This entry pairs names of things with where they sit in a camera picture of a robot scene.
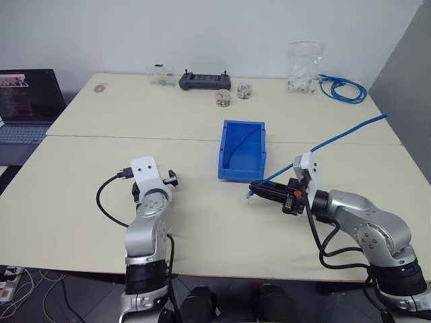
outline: black shoe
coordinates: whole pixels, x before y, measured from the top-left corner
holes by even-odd
[[[207,286],[189,293],[180,308],[183,323],[210,323],[216,316],[216,295]]]
[[[257,322],[301,322],[289,295],[275,285],[265,284],[252,289],[251,308]]]

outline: laptop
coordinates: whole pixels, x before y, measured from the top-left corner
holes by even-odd
[[[22,166],[65,107],[52,69],[0,70],[0,166]]]

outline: white cable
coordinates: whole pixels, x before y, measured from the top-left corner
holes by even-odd
[[[61,279],[63,279],[63,278],[65,278],[66,276],[65,275],[61,275],[59,278],[57,278],[57,279],[52,279],[52,278],[49,278],[48,276],[47,276],[47,274],[48,273],[46,273],[45,275],[42,273],[42,271],[41,270],[39,270],[39,273],[40,273],[40,275],[44,278],[44,279],[46,279],[47,281],[52,281],[53,283],[56,283],[57,281],[60,281]]]
[[[44,278],[40,278],[40,280],[37,282],[37,284],[35,284],[34,288],[37,288],[37,286],[39,286],[42,282],[44,281]]]
[[[24,301],[31,295],[31,293],[33,292],[33,290],[34,290],[34,288],[35,288],[35,286],[34,286],[34,281],[33,281],[33,277],[32,277],[32,275],[30,274],[30,272],[26,269],[26,268],[24,268],[24,270],[25,270],[25,272],[27,273],[27,275],[28,275],[28,277],[30,278],[30,281],[29,282],[27,282],[27,283],[25,283],[25,284],[23,284],[22,286],[20,286],[20,288],[19,289],[17,289],[16,291],[15,291],[15,295],[17,295],[17,293],[18,293],[18,291],[24,286],[24,285],[27,285],[28,283],[29,284],[31,284],[31,288],[28,290],[28,292],[24,295],[24,296],[22,296],[19,300],[17,300],[17,301],[14,301],[13,300],[13,298],[15,297],[15,295],[12,297],[12,303],[11,304],[9,304],[9,306],[6,308],[6,310],[4,310],[2,313],[1,313],[1,315],[0,315],[0,320],[2,320],[2,319],[5,319],[5,318],[10,318],[11,316],[13,316],[15,313],[16,313],[16,311],[18,310],[18,308],[20,308],[20,306],[24,303]],[[9,310],[9,308],[14,308],[13,309],[13,311],[12,311],[12,313],[10,313],[9,315],[5,315],[6,313],[7,313],[7,311]]]
[[[56,280],[56,281],[51,285],[51,287],[49,287],[48,291],[46,291],[45,296],[43,297],[43,302],[42,302],[43,314],[45,314],[46,318],[47,318],[48,320],[50,320],[52,323],[58,323],[58,322],[57,322],[56,320],[52,319],[52,318],[48,315],[48,313],[46,312],[46,310],[45,310],[45,301],[46,301],[46,297],[48,296],[49,292],[54,288],[54,286],[55,286],[55,285],[56,285],[56,284],[57,284],[61,279],[64,279],[65,277],[66,277],[65,275],[60,276],[60,278],[59,278],[58,280]]]

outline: black cable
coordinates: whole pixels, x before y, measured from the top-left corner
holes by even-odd
[[[181,323],[183,320],[181,318],[181,313],[176,302],[174,286],[172,284],[172,265],[174,264],[174,253],[175,253],[175,242],[174,238],[170,234],[166,234],[170,240],[170,257],[169,257],[169,267],[168,267],[168,296],[174,308],[174,314],[176,323]]]
[[[367,298],[368,301],[370,301],[370,303],[376,308],[378,309],[380,312],[384,312],[385,309],[383,309],[381,306],[379,306],[374,300],[373,298],[371,298],[370,294],[368,294],[368,291],[366,290],[368,285],[371,282],[371,276],[368,275],[368,277],[366,278],[364,284],[362,285],[362,291],[364,292],[365,297]]]
[[[413,316],[415,318],[421,318],[423,320],[428,320],[428,321],[431,320],[431,314],[429,313],[430,312],[429,310],[422,311],[422,313],[421,312],[411,312],[408,310],[402,310],[400,308],[397,308],[397,307],[395,307],[389,303],[385,303],[385,300],[382,298],[380,292],[378,291],[377,280],[373,277],[371,271],[368,271],[368,275],[371,276],[372,288],[374,290],[374,294],[376,295],[377,299],[382,304],[387,306],[390,310],[393,310],[394,312],[397,312],[397,313],[405,314],[406,316]],[[388,314],[389,312],[388,312],[388,310],[385,309],[383,313]]]
[[[65,286],[64,279],[61,279],[61,286],[63,287],[63,296],[65,298],[65,303],[66,303],[67,308],[69,308],[70,312],[74,313],[76,315],[76,317],[79,318],[79,320],[82,323],[86,323],[86,321],[70,306],[69,300],[67,299],[66,286]]]
[[[100,193],[103,191],[103,189],[106,187],[106,185],[108,185],[113,180],[116,180],[117,178],[120,178],[120,177],[121,176],[117,174],[102,184],[102,186],[98,189],[98,191],[96,193],[96,204],[99,207],[99,209],[101,210],[101,212],[103,214],[105,214],[110,220],[114,221],[116,224],[122,225],[123,227],[128,227],[128,225],[126,223],[123,223],[123,222],[115,219],[112,215],[110,215],[108,212],[106,212],[105,209],[103,208],[103,206],[100,204]]]
[[[332,265],[332,264],[327,264],[325,262],[325,259],[323,258],[324,256],[332,257],[332,256],[335,256],[336,254],[341,254],[343,252],[362,251],[362,249],[357,248],[357,247],[348,247],[348,248],[342,248],[342,249],[334,250],[330,253],[326,253],[325,248],[323,247],[323,245],[320,241],[319,235],[317,233],[316,224],[314,223],[314,219],[312,218],[310,203],[308,201],[308,196],[307,196],[307,193],[305,191],[305,188],[302,188],[302,196],[304,197],[304,200],[305,200],[305,209],[306,209],[306,213],[307,213],[308,223],[310,224],[310,228],[311,228],[311,233],[312,233],[312,236],[314,238],[314,241],[316,242],[317,248],[319,249],[319,260],[320,260],[321,264],[324,267],[329,268],[329,269],[348,269],[348,268],[365,268],[365,269],[368,269],[368,266],[366,264],[361,264],[361,263]],[[331,239],[334,237],[334,235],[339,231],[339,223],[334,221],[334,224],[335,224],[335,229],[325,238],[325,241],[324,241],[325,247],[331,241]]]

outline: blue cable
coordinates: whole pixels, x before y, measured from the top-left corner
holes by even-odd
[[[363,87],[362,85],[350,81],[349,79],[343,79],[341,77],[334,77],[334,76],[328,76],[325,74],[319,74],[319,76],[321,77],[319,79],[319,84],[321,86],[321,90],[322,92],[329,98],[334,99],[334,100],[339,100],[345,103],[351,103],[351,104],[358,104],[361,103],[362,101],[365,100],[366,96],[367,96],[367,91],[365,89],[365,87]],[[331,95],[329,95],[322,86],[322,83],[325,82],[332,82],[331,85]],[[359,95],[356,98],[347,98],[345,96],[342,96],[341,94],[338,94],[335,89],[337,89],[337,87],[341,87],[344,86],[345,84],[350,84],[353,86],[356,86],[359,90]]]
[[[256,128],[255,130],[253,130],[253,131],[251,131],[249,134],[247,134],[243,139],[242,139],[242,141],[240,141],[240,143],[239,144],[237,144],[236,145],[236,147],[234,148],[234,150],[232,150],[232,152],[230,153],[230,156],[229,156],[229,158],[228,158],[228,160],[227,160],[227,162],[224,164],[224,167],[225,168],[229,168],[229,165],[230,165],[230,160],[232,159],[232,156],[234,155],[234,153],[235,153],[235,151],[253,134],[253,133],[255,133],[256,131],[258,131],[258,130],[261,130],[261,128]]]
[[[342,137],[344,137],[344,136],[349,135],[350,133],[352,133],[352,132],[354,132],[354,131],[357,131],[359,128],[362,128],[363,126],[366,126],[366,125],[368,125],[368,124],[370,124],[370,123],[373,123],[373,122],[379,121],[379,120],[384,119],[384,118],[387,118],[387,117],[388,117],[388,114],[387,114],[387,113],[385,113],[385,114],[382,114],[382,115],[380,115],[380,116],[376,116],[375,118],[371,118],[370,120],[364,121],[364,122],[362,122],[362,123],[358,124],[357,126],[354,126],[353,128],[351,128],[351,129],[349,129],[349,130],[347,130],[347,131],[344,131],[344,132],[343,132],[343,133],[341,133],[340,135],[335,136],[335,137],[332,137],[332,138],[330,138],[329,140],[326,140],[326,141],[324,141],[323,143],[318,144],[316,147],[314,147],[314,148],[310,149],[310,151],[311,151],[311,152],[314,152],[314,151],[316,151],[316,150],[318,150],[318,149],[320,149],[320,148],[322,148],[322,147],[324,147],[324,146],[326,146],[326,145],[328,145],[328,144],[330,144],[330,143],[332,143],[332,142],[334,142],[334,141],[336,141],[336,140],[338,140],[338,139],[340,139],[340,138],[342,138]],[[270,180],[272,180],[273,178],[275,178],[275,177],[279,176],[280,174],[283,174],[286,170],[289,170],[290,168],[292,168],[292,167],[293,167],[293,165],[294,165],[294,164],[292,163],[292,164],[290,164],[290,165],[286,166],[285,168],[283,168],[282,170],[279,170],[278,172],[276,172],[275,174],[271,175],[270,177],[268,177],[268,178],[266,178],[266,179],[262,180],[262,182],[260,182],[260,183],[259,183],[259,185],[260,185],[260,184],[267,183],[267,182],[269,182]],[[250,195],[250,196],[252,196],[253,194],[254,194],[254,193],[253,193],[252,191],[248,192],[248,195]]]

